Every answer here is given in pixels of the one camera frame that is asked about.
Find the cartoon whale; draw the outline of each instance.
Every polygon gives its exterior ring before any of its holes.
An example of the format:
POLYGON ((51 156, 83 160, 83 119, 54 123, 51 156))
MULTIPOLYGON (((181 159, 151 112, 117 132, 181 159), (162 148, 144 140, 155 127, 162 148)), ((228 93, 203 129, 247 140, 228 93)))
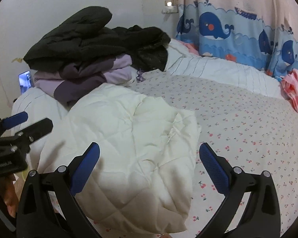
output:
POLYGON ((258 37, 258 44, 259 44, 259 49, 261 50, 261 52, 265 55, 269 54, 271 55, 273 52, 270 48, 270 43, 268 40, 268 36, 265 32, 265 30, 263 30, 258 37))
POLYGON ((282 47, 282 59, 287 66, 292 65, 295 62, 295 58, 297 58, 297 55, 294 56, 293 43, 294 42, 292 40, 288 40, 283 44, 282 47))
POLYGON ((227 34, 224 33, 221 21, 214 13, 205 12, 201 14, 199 30, 202 36, 209 39, 226 39, 230 36, 231 31, 234 30, 234 26, 226 24, 225 29, 228 29, 227 34))
POLYGON ((184 15, 180 17, 180 20, 177 25, 177 32, 178 33, 189 33, 191 30, 191 24, 194 23, 194 19, 186 20, 186 24, 189 24, 189 28, 186 28, 184 25, 184 15))

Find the black down jacket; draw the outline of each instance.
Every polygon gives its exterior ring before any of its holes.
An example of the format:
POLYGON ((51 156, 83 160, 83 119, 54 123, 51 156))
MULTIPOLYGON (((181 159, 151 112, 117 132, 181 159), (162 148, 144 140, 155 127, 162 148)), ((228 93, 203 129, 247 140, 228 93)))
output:
POLYGON ((106 28, 112 14, 107 8, 87 7, 50 31, 27 52, 33 70, 56 72, 71 62, 93 62, 100 57, 129 54, 133 66, 144 71, 164 70, 169 36, 156 27, 106 28))

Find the smartphone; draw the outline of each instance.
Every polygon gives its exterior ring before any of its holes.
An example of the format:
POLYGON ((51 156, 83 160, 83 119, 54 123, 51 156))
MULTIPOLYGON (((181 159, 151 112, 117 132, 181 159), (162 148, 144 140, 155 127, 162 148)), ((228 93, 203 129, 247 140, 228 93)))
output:
POLYGON ((21 73, 19 75, 19 84, 20 84, 21 94, 26 92, 29 88, 33 87, 30 71, 21 73))

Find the human hand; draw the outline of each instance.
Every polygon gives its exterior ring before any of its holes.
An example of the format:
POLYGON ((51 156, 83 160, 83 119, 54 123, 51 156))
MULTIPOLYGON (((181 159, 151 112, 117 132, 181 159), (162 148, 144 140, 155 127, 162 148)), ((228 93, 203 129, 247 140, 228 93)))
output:
POLYGON ((18 210, 19 200, 15 193, 13 181, 15 180, 14 175, 0 178, 0 195, 3 198, 4 203, 7 206, 9 215, 15 218, 18 210))

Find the purple clothing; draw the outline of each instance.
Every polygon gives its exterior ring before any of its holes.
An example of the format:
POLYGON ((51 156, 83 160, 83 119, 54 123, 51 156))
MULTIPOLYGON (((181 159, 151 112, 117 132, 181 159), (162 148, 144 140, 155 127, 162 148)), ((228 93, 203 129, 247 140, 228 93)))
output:
POLYGON ((60 103, 68 104, 103 83, 121 84, 132 78, 129 55, 97 59, 89 65, 85 63, 69 63, 56 73, 38 71, 34 74, 34 85, 60 103))

